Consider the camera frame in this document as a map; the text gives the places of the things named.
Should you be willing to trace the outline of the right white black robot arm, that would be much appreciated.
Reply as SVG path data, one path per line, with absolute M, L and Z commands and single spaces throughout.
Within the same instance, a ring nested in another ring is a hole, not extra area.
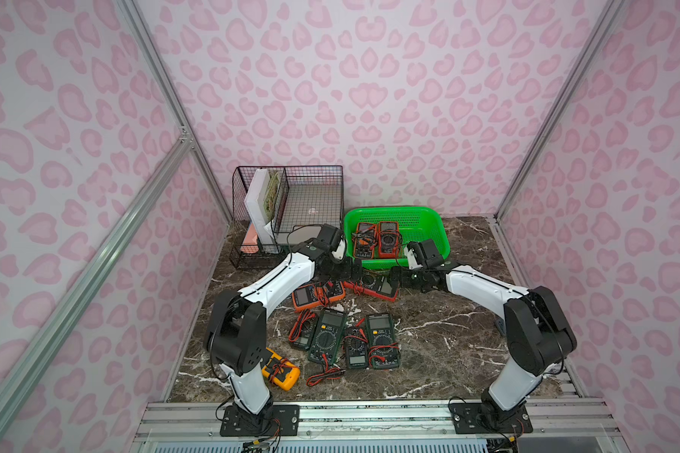
M 502 320 L 510 359 L 481 396 L 481 414 L 499 423 L 519 411 L 555 365 L 564 365 L 577 339 L 555 293 L 528 289 L 473 267 L 446 260 L 432 240 L 404 249 L 406 265 L 391 268 L 391 280 L 421 292 L 432 290 L 466 298 Z

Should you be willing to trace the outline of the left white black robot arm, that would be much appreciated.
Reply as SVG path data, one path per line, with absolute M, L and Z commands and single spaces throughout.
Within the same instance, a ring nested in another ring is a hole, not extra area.
M 317 235 L 294 245 L 263 277 L 240 290 L 213 299 L 203 346 L 213 372 L 222 371 L 233 392 L 233 405 L 247 415 L 267 417 L 272 396 L 262 374 L 266 321 L 292 292 L 318 279 L 349 279 L 360 266 L 346 255 L 340 228 L 324 224 Z

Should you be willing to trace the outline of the orange multimeter tall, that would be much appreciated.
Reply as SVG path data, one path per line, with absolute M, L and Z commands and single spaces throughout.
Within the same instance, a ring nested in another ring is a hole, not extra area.
M 361 260 L 374 258 L 378 244 L 377 225 L 360 222 L 351 236 L 353 242 L 353 256 Z

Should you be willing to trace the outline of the orange wide multimeter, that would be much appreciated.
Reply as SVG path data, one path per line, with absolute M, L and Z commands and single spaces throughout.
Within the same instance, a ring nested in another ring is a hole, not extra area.
M 292 305 L 297 313 L 305 310 L 312 310 L 318 307 L 327 307 L 346 296 L 343 284 L 334 279 L 320 282 L 309 283 L 300 286 L 291 294 Z

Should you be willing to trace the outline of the red wide multimeter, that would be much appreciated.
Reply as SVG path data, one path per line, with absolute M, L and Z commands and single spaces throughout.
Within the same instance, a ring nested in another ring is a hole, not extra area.
M 382 300 L 395 302 L 400 286 L 389 275 L 374 272 L 364 273 L 357 281 L 343 281 L 343 286 L 355 294 L 364 294 Z

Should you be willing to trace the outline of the red small Delixi multimeter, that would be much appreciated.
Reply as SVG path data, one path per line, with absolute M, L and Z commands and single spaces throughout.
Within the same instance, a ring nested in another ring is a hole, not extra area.
M 378 226 L 378 256 L 380 259 L 396 259 L 402 246 L 402 234 L 397 222 L 381 222 Z

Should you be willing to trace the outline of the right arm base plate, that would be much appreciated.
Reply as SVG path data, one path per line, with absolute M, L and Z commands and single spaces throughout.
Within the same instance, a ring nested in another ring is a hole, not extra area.
M 524 403 L 510 411 L 501 411 L 489 401 L 474 403 L 452 401 L 448 409 L 456 434 L 519 436 L 534 431 L 531 417 Z

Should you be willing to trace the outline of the black wire desk organizer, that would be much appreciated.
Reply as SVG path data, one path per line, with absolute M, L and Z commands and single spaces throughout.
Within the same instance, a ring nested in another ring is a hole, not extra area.
M 327 224 L 341 228 L 344 172 L 340 165 L 239 166 L 232 175 L 238 269 L 269 269 Z

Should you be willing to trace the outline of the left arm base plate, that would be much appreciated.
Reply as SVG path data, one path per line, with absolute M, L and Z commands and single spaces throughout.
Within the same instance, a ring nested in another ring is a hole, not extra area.
M 298 434 L 300 406 L 293 404 L 269 405 L 259 414 L 249 413 L 237 403 L 226 407 L 220 418 L 221 437 L 283 437 Z

